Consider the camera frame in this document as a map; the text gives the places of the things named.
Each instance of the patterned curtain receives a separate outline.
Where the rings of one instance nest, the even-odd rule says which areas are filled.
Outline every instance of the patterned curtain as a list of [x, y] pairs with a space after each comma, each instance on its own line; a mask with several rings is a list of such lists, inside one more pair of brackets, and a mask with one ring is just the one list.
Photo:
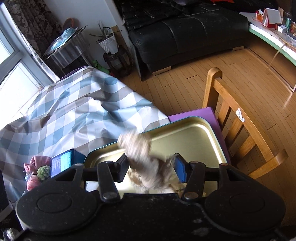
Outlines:
[[40, 57], [62, 33], [61, 25], [43, 0], [5, 0], [14, 22]]

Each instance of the window frame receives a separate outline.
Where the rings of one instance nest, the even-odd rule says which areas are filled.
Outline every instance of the window frame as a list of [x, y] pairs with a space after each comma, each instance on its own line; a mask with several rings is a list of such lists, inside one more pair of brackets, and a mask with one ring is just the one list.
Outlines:
[[33, 58], [32, 54], [29, 53], [27, 48], [16, 35], [13, 27], [5, 17], [5, 10], [6, 7], [4, 4], [0, 4], [0, 30], [3, 34], [2, 36], [0, 32], [0, 37], [4, 37], [4, 39], [1, 38], [1, 41], [4, 45], [5, 41], [7, 41], [6, 44], [11, 45], [14, 52], [2, 64], [0, 64], [0, 84], [19, 62], [22, 62], [25, 68], [42, 87], [53, 84], [54, 82], [51, 78], [43, 71], [38, 62]]

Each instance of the black mount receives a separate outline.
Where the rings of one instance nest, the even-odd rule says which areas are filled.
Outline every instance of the black mount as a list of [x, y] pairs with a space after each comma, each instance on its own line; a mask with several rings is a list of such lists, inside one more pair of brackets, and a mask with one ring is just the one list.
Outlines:
[[[286, 240], [278, 231], [285, 204], [273, 191], [228, 164], [207, 168], [177, 155], [175, 170], [187, 183], [176, 194], [124, 194], [129, 168], [123, 154], [97, 167], [73, 165], [20, 198], [16, 213], [28, 229], [17, 241], [49, 240]], [[85, 181], [100, 191], [85, 191]], [[205, 181], [218, 189], [203, 198]]]

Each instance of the chair backrest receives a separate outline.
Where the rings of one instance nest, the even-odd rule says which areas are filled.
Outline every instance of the chair backrest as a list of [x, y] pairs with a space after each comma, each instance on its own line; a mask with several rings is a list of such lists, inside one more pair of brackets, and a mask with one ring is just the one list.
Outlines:
[[231, 157], [231, 164], [236, 166], [256, 145], [261, 151], [266, 163], [249, 173], [249, 176], [256, 179], [282, 164], [284, 160], [288, 158], [286, 151], [283, 149], [275, 155], [275, 146], [262, 126], [234, 91], [223, 82], [221, 70], [212, 68], [207, 75], [207, 84], [202, 107], [212, 107], [215, 111], [219, 95], [223, 98], [218, 115], [221, 130], [223, 130], [231, 110], [236, 114], [235, 120], [225, 137], [227, 148], [229, 149], [232, 146], [243, 127], [245, 127], [250, 134], [241, 147], [239, 147], [238, 151]]

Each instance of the wooden floor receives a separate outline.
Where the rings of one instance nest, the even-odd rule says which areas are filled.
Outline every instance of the wooden floor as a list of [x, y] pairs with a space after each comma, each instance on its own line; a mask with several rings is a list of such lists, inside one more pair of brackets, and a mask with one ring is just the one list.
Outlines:
[[[265, 47], [257, 46], [262, 55]], [[227, 51], [206, 56], [174, 66], [172, 70], [150, 77], [141, 82], [136, 71], [122, 81], [130, 88], [150, 100], [166, 115], [199, 109], [205, 90], [206, 75], [210, 68], [218, 67], [225, 82], [241, 97], [262, 124], [275, 146], [285, 148], [289, 158], [258, 181], [278, 193], [287, 206], [283, 224], [296, 224], [296, 93], [292, 94], [272, 71], [265, 72], [267, 65], [249, 49]], [[231, 119], [223, 131], [231, 126]], [[243, 130], [232, 146], [236, 151], [247, 133]], [[253, 149], [239, 164], [245, 173], [253, 171], [264, 162], [258, 149]]]

